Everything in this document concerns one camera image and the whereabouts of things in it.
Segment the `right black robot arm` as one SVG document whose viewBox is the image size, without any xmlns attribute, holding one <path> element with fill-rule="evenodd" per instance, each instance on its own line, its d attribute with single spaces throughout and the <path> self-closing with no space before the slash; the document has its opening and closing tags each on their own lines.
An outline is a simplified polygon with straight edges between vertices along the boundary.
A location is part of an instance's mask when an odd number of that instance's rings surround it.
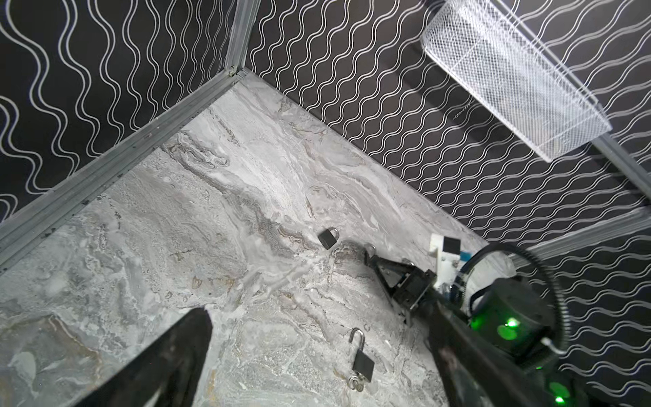
<svg viewBox="0 0 651 407">
<path fill-rule="evenodd" d="M 408 321 L 429 327 L 452 406 L 647 406 L 650 254 L 545 261 L 490 244 L 459 270 L 364 262 Z"/>
</svg>

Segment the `black padlock top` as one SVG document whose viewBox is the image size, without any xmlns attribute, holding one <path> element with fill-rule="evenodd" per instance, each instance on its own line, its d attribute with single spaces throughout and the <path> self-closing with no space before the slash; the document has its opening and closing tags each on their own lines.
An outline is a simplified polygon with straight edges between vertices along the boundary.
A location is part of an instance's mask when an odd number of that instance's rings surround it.
<svg viewBox="0 0 651 407">
<path fill-rule="evenodd" d="M 318 239 L 324 249 L 330 250 L 340 237 L 340 233 L 335 227 L 328 227 L 318 234 Z"/>
</svg>

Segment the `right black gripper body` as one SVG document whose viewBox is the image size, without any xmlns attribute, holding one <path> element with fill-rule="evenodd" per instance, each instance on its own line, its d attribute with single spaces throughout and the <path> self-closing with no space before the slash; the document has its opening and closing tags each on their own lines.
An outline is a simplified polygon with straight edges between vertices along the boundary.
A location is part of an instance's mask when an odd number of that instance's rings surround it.
<svg viewBox="0 0 651 407">
<path fill-rule="evenodd" d="M 435 271 L 422 271 L 416 266 L 406 267 L 405 274 L 393 288 L 391 299 L 398 313 L 405 318 L 407 326 L 413 325 L 413 318 L 420 301 L 431 288 L 434 288 L 436 281 Z"/>
</svg>

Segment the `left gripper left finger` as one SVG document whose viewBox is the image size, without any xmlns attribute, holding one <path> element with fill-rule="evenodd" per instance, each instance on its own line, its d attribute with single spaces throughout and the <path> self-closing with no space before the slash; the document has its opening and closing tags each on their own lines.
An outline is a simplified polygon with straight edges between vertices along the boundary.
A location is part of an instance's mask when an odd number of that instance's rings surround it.
<svg viewBox="0 0 651 407">
<path fill-rule="evenodd" d="M 210 347 L 213 325 L 194 308 L 77 404 L 79 406 L 191 406 Z"/>
</svg>

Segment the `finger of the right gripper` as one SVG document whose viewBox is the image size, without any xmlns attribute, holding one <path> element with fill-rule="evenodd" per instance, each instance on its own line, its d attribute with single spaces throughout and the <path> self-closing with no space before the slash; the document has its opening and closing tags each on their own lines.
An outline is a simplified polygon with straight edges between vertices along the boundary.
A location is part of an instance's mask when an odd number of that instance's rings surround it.
<svg viewBox="0 0 651 407">
<path fill-rule="evenodd" d="M 366 252 L 364 264 L 374 271 L 383 292 L 392 305 L 415 304 L 413 293 L 403 287 L 415 269 L 413 262 L 410 260 L 398 262 Z"/>
</svg>

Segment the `black padlock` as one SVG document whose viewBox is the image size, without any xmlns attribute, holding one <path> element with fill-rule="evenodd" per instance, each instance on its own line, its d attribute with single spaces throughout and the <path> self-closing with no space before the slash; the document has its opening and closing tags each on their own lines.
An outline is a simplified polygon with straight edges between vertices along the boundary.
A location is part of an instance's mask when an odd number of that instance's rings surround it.
<svg viewBox="0 0 651 407">
<path fill-rule="evenodd" d="M 318 234 L 318 239 L 324 249 L 330 250 L 340 237 L 340 233 L 335 227 L 328 227 Z"/>
<path fill-rule="evenodd" d="M 347 384 L 350 389 L 361 393 L 364 391 L 366 384 L 372 382 L 375 361 L 364 352 L 366 336 L 362 329 L 359 327 L 352 329 L 349 335 L 349 343 L 352 344 L 357 336 L 359 336 L 359 346 L 356 350 L 352 367 L 354 374 L 348 379 Z"/>
</svg>

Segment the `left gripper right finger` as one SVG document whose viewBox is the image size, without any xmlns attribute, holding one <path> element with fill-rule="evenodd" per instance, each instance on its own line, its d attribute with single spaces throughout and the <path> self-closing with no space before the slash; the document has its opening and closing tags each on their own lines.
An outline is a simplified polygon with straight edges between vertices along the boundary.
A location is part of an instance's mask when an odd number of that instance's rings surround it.
<svg viewBox="0 0 651 407">
<path fill-rule="evenodd" d="M 554 406 L 554 398 L 443 305 L 428 306 L 429 344 L 451 406 Z"/>
</svg>

